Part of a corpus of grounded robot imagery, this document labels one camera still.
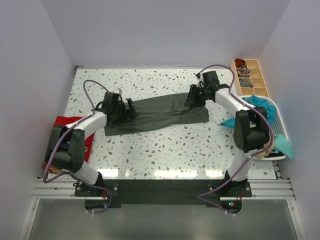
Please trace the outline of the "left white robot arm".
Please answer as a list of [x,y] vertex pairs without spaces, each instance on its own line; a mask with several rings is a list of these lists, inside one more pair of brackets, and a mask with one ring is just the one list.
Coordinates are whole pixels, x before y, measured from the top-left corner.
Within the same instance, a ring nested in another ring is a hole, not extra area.
[[99,172],[85,161],[85,140],[96,131],[109,124],[121,123],[138,117],[133,100],[122,99],[120,93],[106,92],[103,101],[94,106],[89,114],[67,125],[55,125],[51,130],[45,153],[46,167],[42,180],[48,179],[51,166],[63,170],[86,183],[86,191],[92,196],[99,196],[104,190],[104,184],[99,181]]

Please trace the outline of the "dark grey t shirt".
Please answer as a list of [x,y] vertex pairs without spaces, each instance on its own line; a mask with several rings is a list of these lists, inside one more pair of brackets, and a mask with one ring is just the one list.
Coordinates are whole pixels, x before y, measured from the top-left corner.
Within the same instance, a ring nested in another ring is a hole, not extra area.
[[135,134],[159,130],[171,125],[206,123],[209,111],[206,107],[185,106],[188,93],[175,93],[135,100],[137,118],[109,123],[104,127],[106,136]]

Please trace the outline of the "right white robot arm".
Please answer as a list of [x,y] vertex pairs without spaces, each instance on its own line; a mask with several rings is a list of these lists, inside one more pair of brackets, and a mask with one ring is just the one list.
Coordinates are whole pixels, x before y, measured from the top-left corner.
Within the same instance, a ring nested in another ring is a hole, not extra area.
[[222,185],[223,192],[233,197],[241,190],[239,182],[248,178],[253,157],[264,152],[266,144],[271,144],[273,131],[268,122],[267,110],[255,107],[233,94],[229,85],[220,83],[216,71],[199,72],[196,78],[198,83],[190,86],[184,105],[203,107],[206,101],[211,100],[224,107],[235,120],[233,141],[238,151],[225,174],[229,180]]

